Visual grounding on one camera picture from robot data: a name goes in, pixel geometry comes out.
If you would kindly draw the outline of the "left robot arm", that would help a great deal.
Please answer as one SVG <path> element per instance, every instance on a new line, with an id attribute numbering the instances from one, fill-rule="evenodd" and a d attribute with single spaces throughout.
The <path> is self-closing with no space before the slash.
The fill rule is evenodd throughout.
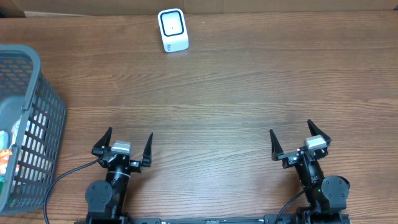
<path id="1" fill-rule="evenodd" d="M 88 213 L 84 223 L 131 223 L 128 213 L 123 212 L 131 174 L 152 165 L 152 134 L 139 161 L 130 158 L 130 142 L 117 140 L 111 144 L 111 135 L 112 128 L 108 128 L 91 151 L 107 173 L 104 180 L 91 183 L 86 190 Z"/>

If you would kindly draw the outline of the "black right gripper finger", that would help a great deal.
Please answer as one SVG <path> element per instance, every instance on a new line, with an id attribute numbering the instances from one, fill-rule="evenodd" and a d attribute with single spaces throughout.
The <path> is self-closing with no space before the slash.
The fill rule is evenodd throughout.
<path id="1" fill-rule="evenodd" d="M 274 133 L 274 131 L 271 129 L 269 131 L 270 133 L 270 138 L 271 138 L 271 157 L 273 161 L 278 161 L 280 160 L 280 157 L 284 154 L 284 151 Z"/>
<path id="2" fill-rule="evenodd" d="M 312 136 L 320 135 L 327 144 L 331 143 L 331 137 L 329 137 L 329 135 L 325 134 L 321 129 L 319 129 L 311 119 L 307 120 L 307 124 Z"/>

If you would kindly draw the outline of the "teal tissue pack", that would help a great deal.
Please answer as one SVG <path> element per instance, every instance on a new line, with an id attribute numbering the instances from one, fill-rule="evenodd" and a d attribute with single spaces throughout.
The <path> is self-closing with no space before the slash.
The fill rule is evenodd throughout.
<path id="1" fill-rule="evenodd" d="M 10 137 L 7 131 L 0 131 L 0 150 L 9 149 Z"/>

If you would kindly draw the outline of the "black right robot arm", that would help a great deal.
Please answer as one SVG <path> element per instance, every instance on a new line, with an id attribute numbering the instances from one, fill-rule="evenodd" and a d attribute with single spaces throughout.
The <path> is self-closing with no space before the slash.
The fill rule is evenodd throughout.
<path id="1" fill-rule="evenodd" d="M 273 161 L 281 161 L 283 168 L 294 167 L 303 190 L 290 199 L 277 215 L 265 216 L 265 223 L 336 223 L 349 224 L 346 200 L 350 182 L 338 175 L 324 176 L 318 162 L 328 155 L 331 137 L 319 129 L 312 120 L 307 121 L 311 136 L 295 152 L 285 153 L 271 129 L 271 156 Z M 293 215 L 283 217 L 285 210 L 301 195 L 306 196 L 308 205 L 299 207 Z"/>

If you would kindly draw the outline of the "orange tissue pack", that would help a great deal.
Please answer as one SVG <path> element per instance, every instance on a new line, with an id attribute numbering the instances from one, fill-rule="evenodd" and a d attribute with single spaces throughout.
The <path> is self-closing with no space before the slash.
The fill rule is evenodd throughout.
<path id="1" fill-rule="evenodd" d="M 6 175 L 7 168 L 9 167 L 9 158 L 12 155 L 11 149 L 2 149 L 0 153 L 0 175 L 4 177 Z"/>

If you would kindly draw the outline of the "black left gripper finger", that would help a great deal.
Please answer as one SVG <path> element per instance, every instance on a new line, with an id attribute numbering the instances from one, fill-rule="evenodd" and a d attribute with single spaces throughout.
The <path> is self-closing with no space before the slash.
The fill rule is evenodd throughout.
<path id="1" fill-rule="evenodd" d="M 152 164 L 152 138 L 153 133 L 150 134 L 144 152 L 142 155 L 142 167 L 150 167 Z"/>
<path id="2" fill-rule="evenodd" d="M 111 140 L 112 130 L 112 127 L 109 127 L 103 137 L 93 147 L 96 149 L 108 147 Z"/>

